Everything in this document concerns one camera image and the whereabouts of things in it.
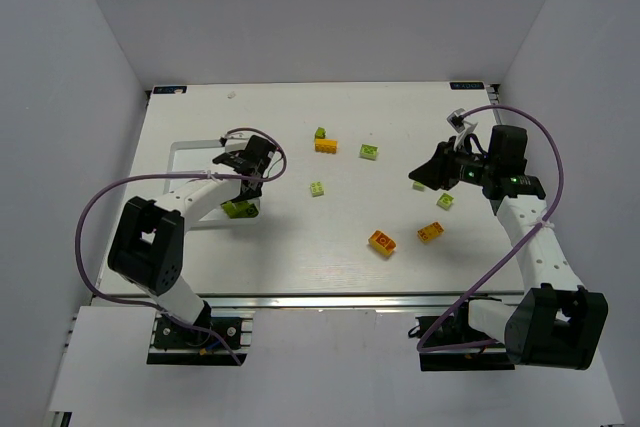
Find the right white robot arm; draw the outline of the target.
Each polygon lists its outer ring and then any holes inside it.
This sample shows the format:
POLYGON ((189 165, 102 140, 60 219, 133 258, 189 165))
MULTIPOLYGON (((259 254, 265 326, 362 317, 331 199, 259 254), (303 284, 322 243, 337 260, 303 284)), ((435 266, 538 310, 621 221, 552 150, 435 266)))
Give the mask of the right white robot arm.
POLYGON ((422 355, 456 350, 480 354, 502 347, 512 365, 586 370, 608 315, 603 294, 588 290, 571 269, 548 217, 540 181, 525 173, 527 132, 493 127, 487 152, 473 152, 462 136, 439 143, 409 177, 432 190, 448 191, 460 182, 481 187, 512 245, 524 296, 516 306, 475 290, 463 295, 424 328, 422 355))

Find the long orange lego brick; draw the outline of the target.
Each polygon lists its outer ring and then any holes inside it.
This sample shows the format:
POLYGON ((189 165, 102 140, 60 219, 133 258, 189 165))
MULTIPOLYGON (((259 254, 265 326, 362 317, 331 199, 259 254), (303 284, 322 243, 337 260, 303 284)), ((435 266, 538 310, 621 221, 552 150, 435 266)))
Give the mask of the long orange lego brick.
POLYGON ((331 139, 315 139, 314 149, 316 152, 336 154, 338 150, 338 142, 331 139))

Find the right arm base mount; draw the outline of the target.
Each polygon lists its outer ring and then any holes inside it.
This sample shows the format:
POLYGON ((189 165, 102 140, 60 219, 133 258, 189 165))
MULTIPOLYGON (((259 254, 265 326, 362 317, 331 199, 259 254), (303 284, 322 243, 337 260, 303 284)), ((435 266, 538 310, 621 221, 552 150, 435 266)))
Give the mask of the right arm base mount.
POLYGON ((422 372, 489 372, 512 371, 504 346, 468 325, 469 302, 466 301, 424 343, 432 352, 420 353, 422 372))

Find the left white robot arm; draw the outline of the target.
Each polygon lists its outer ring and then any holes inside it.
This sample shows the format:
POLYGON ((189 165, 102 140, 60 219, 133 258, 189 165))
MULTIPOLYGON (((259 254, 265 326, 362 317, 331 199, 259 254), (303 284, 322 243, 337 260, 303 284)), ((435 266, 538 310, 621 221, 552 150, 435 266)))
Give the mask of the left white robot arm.
POLYGON ((212 160, 217 172, 156 199, 129 199, 107 256, 109 269, 146 292, 167 315, 207 328, 211 308, 182 277, 185 236, 223 204, 259 198, 276 152, 273 142, 253 135, 212 160))

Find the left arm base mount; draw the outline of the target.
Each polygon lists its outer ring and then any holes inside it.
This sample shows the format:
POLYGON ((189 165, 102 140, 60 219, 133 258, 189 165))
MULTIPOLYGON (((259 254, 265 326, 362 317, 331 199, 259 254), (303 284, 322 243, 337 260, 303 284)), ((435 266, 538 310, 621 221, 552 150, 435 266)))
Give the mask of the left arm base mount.
POLYGON ((253 318, 245 313, 217 313, 211 318, 210 329, 227 343, 239 364, 215 336, 189 331, 161 315, 154 320, 146 363, 206 367, 242 365, 251 345, 253 318))

